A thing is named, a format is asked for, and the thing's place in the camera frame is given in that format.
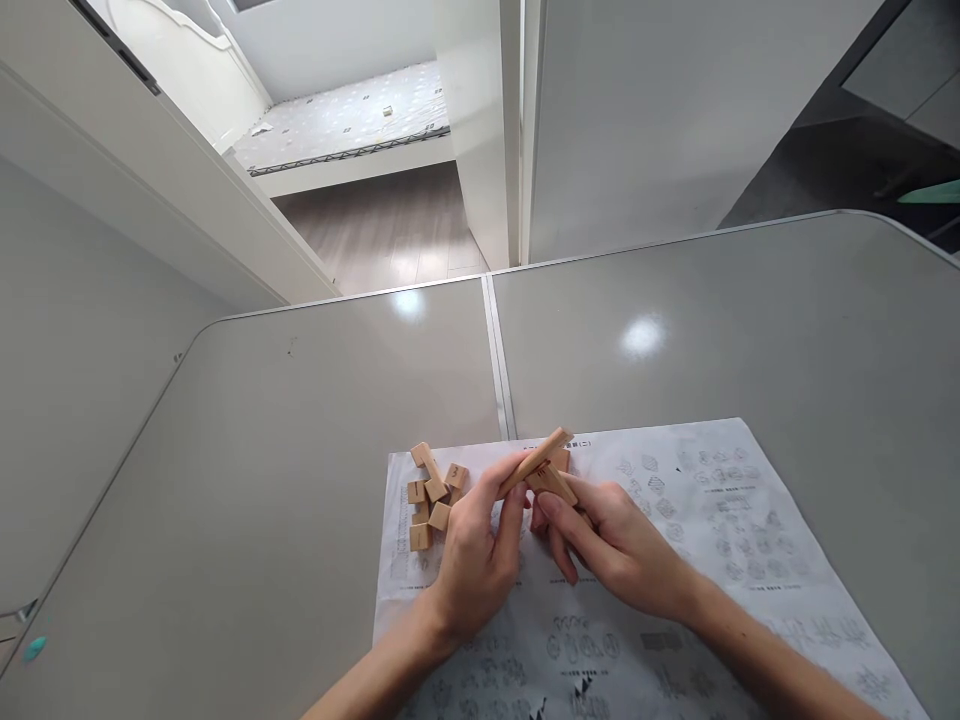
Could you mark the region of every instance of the hand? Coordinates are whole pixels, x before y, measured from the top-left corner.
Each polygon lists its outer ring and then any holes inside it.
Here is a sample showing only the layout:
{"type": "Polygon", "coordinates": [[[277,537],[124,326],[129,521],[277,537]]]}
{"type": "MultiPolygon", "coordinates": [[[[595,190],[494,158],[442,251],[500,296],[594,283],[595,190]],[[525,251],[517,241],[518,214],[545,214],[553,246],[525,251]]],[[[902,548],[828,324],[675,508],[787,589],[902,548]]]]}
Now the hand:
{"type": "Polygon", "coordinates": [[[529,454],[513,453],[491,465],[450,511],[440,574],[420,597],[439,620],[444,635],[458,647],[503,607],[516,583],[526,483],[504,498],[497,535],[490,513],[500,485],[529,454]]]}
{"type": "Polygon", "coordinates": [[[641,612],[684,622],[695,610],[705,580],[674,552],[647,516],[616,483],[596,486],[563,473],[596,531],[576,510],[552,493],[534,501],[533,529],[542,536],[541,514],[550,523],[554,561],[571,585],[577,569],[569,543],[597,579],[623,602],[641,612]]]}

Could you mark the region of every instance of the fingernail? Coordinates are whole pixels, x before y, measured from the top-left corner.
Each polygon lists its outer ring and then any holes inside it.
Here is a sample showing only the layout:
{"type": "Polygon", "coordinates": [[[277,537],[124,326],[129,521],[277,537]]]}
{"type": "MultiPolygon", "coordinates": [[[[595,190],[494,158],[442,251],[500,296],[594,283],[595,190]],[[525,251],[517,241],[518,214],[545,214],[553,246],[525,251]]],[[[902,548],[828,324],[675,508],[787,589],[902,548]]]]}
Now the fingernail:
{"type": "Polygon", "coordinates": [[[540,493],[537,501],[540,503],[540,509],[543,510],[543,514],[551,520],[560,512],[560,505],[563,503],[563,500],[553,493],[540,493]]]}

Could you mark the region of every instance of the mattress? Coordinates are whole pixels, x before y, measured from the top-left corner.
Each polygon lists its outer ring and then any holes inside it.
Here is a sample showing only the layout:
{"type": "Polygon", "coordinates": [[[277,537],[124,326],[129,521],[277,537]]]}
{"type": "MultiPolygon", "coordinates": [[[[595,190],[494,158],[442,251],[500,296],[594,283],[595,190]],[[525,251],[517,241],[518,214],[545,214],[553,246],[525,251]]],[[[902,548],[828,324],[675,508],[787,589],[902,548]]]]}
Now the mattress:
{"type": "Polygon", "coordinates": [[[440,69],[432,61],[274,105],[233,147],[256,177],[449,132],[440,69]]]}

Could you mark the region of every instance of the teal object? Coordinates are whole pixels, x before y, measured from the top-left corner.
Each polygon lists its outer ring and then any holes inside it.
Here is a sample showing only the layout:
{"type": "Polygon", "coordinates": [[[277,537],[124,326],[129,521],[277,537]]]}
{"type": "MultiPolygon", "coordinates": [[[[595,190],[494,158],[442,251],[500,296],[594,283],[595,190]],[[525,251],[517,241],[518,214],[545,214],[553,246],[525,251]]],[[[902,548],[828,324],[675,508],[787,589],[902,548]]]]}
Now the teal object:
{"type": "Polygon", "coordinates": [[[960,203],[960,180],[908,192],[897,202],[904,205],[956,205],[960,203]]]}
{"type": "Polygon", "coordinates": [[[41,635],[32,643],[27,645],[27,649],[23,651],[23,659],[26,660],[27,662],[30,662],[31,660],[35,660],[37,655],[39,655],[43,651],[43,648],[46,647],[46,645],[47,645],[47,638],[46,636],[41,635]]]}

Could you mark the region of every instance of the wooden block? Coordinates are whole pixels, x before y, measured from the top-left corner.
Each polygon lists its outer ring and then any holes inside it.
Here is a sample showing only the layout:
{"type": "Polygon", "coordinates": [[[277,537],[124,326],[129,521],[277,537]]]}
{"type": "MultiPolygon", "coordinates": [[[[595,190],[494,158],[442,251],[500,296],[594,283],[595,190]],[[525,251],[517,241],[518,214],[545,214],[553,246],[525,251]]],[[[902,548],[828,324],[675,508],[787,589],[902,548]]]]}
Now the wooden block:
{"type": "Polygon", "coordinates": [[[470,471],[463,465],[450,463],[450,469],[447,470],[447,478],[444,480],[450,487],[458,487],[463,490],[467,486],[467,476],[470,471]]]}
{"type": "Polygon", "coordinates": [[[430,478],[423,484],[424,489],[427,491],[427,495],[430,498],[430,502],[436,502],[440,498],[447,496],[447,493],[450,492],[450,488],[442,480],[437,480],[436,478],[430,478]]]}
{"type": "Polygon", "coordinates": [[[577,509],[577,514],[578,514],[580,517],[583,518],[583,521],[584,521],[585,523],[587,523],[587,525],[589,526],[589,528],[590,528],[591,530],[596,530],[596,529],[597,529],[596,526],[593,524],[593,520],[591,520],[591,519],[590,519],[590,516],[587,515],[587,511],[586,511],[586,510],[584,510],[583,508],[578,508],[578,509],[577,509]]]}
{"type": "Polygon", "coordinates": [[[560,472],[570,472],[570,451],[560,448],[550,455],[550,463],[560,472]]]}
{"type": "Polygon", "coordinates": [[[530,489],[533,490],[535,495],[539,495],[540,493],[549,490],[549,482],[550,480],[547,478],[546,463],[527,475],[527,485],[530,486],[530,489]]]}
{"type": "Polygon", "coordinates": [[[429,445],[420,443],[410,450],[410,454],[413,455],[413,461],[417,464],[417,467],[427,469],[431,480],[443,482],[443,475],[440,474],[440,468],[437,467],[437,461],[433,459],[433,451],[429,445]]]}
{"type": "Polygon", "coordinates": [[[550,437],[544,440],[536,450],[527,455],[527,457],[517,465],[517,469],[510,474],[510,477],[503,481],[503,484],[500,486],[500,492],[497,494],[497,500],[503,500],[503,498],[507,496],[507,493],[510,492],[518,482],[525,480],[527,475],[532,473],[540,463],[547,460],[555,450],[562,448],[571,440],[573,440],[572,433],[567,432],[563,428],[554,430],[550,434],[550,437]]]}
{"type": "Polygon", "coordinates": [[[407,483],[407,502],[411,505],[427,501],[427,491],[423,487],[423,480],[414,480],[407,483]]]}
{"type": "Polygon", "coordinates": [[[447,529],[447,522],[450,520],[450,506],[444,503],[437,503],[433,506],[433,512],[430,513],[429,525],[435,527],[440,532],[447,529]]]}
{"type": "Polygon", "coordinates": [[[429,525],[410,526],[410,549],[417,552],[429,550],[433,545],[433,528],[429,525]]]}
{"type": "Polygon", "coordinates": [[[430,504],[426,501],[426,495],[424,495],[424,501],[417,503],[413,508],[414,513],[410,516],[411,525],[423,525],[430,520],[430,504]]]}
{"type": "Polygon", "coordinates": [[[580,501],[577,499],[577,496],[574,494],[573,490],[570,489],[570,485],[567,483],[567,481],[563,479],[560,471],[557,470],[552,463],[548,463],[544,467],[544,471],[548,478],[547,487],[550,492],[552,492],[554,495],[559,495],[570,507],[576,507],[577,503],[580,501]]]}

